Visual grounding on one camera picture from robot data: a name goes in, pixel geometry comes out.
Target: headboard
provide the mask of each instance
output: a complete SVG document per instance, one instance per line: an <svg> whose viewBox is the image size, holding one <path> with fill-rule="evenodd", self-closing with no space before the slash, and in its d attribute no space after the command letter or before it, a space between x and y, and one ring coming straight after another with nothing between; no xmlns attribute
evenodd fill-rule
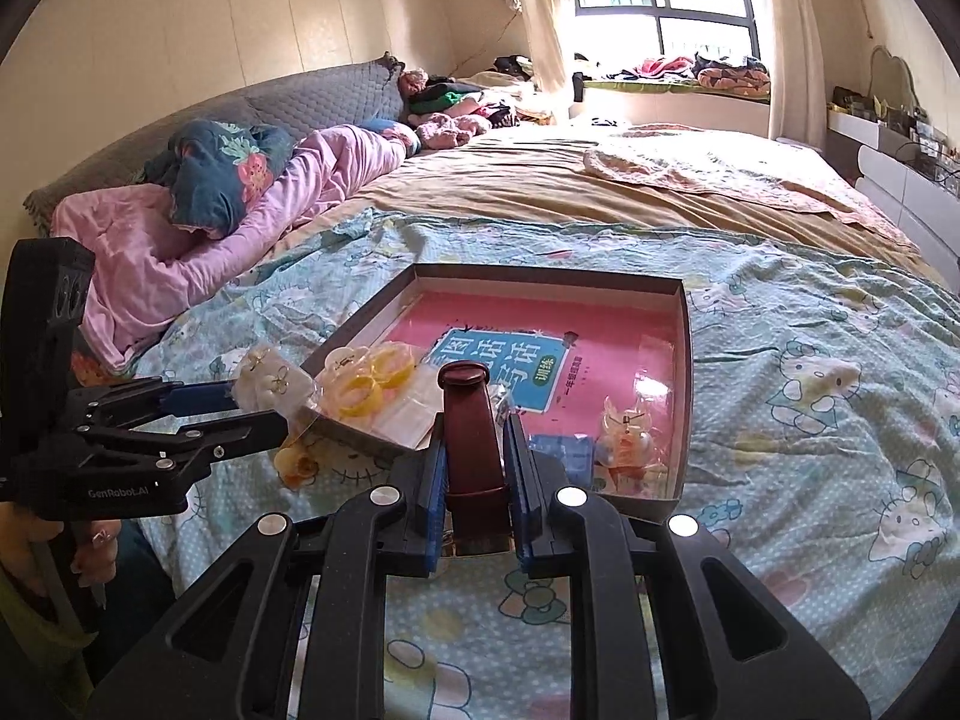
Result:
<svg viewBox="0 0 960 720"><path fill-rule="evenodd" d="M296 138L314 129L358 124L371 117L400 119L403 100L397 78L402 71L403 63L386 53L371 62L297 73L210 98L111 143L56 181L32 191L23 205L37 232L49 234L59 201L79 191L131 183L143 163L162 151L174 131L190 119L275 124Z"/></svg>

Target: beige curtain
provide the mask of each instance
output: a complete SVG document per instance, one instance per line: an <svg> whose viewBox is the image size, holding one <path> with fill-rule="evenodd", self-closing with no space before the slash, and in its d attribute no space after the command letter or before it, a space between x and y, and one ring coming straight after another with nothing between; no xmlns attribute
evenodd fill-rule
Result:
<svg viewBox="0 0 960 720"><path fill-rule="evenodd" d="M575 13L573 0L520 0L523 23L534 63L534 80L551 95L554 115L568 117L573 104L573 50L569 45Z"/></svg>
<svg viewBox="0 0 960 720"><path fill-rule="evenodd" d="M760 53L770 68L770 137L822 146L824 57L812 0L754 0Z"/></svg>

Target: floral pillow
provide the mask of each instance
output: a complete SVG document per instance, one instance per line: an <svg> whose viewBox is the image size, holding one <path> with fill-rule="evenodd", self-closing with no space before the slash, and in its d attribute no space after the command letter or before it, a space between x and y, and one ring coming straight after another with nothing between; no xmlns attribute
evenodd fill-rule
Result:
<svg viewBox="0 0 960 720"><path fill-rule="evenodd" d="M143 166L143 180L170 189L171 224L219 239L236 230L293 151L294 139L282 127L195 119Z"/></svg>

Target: metal bolt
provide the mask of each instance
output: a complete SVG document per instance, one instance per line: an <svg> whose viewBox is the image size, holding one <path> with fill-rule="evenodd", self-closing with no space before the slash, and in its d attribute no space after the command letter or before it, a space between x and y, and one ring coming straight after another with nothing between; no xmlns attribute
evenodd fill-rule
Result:
<svg viewBox="0 0 960 720"><path fill-rule="evenodd" d="M256 528L264 536L276 536L287 529L287 520L283 514L264 514L256 523Z"/></svg>
<svg viewBox="0 0 960 720"><path fill-rule="evenodd" d="M390 485L383 485L370 491L370 499L376 506L392 506L400 500L400 491Z"/></svg>
<svg viewBox="0 0 960 720"><path fill-rule="evenodd" d="M563 488L557 491L557 500L564 506L576 509L578 506L587 503L587 493L584 493L580 488Z"/></svg>
<svg viewBox="0 0 960 720"><path fill-rule="evenodd" d="M670 517L667 526L671 531L677 534L677 536L693 536L693 533L696 533L700 524L693 517L690 517L689 514L675 514L673 517Z"/></svg>

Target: dark pants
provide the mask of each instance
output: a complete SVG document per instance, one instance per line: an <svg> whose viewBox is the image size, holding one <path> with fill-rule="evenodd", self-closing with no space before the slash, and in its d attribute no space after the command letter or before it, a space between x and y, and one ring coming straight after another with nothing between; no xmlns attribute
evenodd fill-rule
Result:
<svg viewBox="0 0 960 720"><path fill-rule="evenodd" d="M95 685L174 602L170 577L136 523L124 521L117 544L117 575L107 583L107 609L100 632L83 651L86 670Z"/></svg>

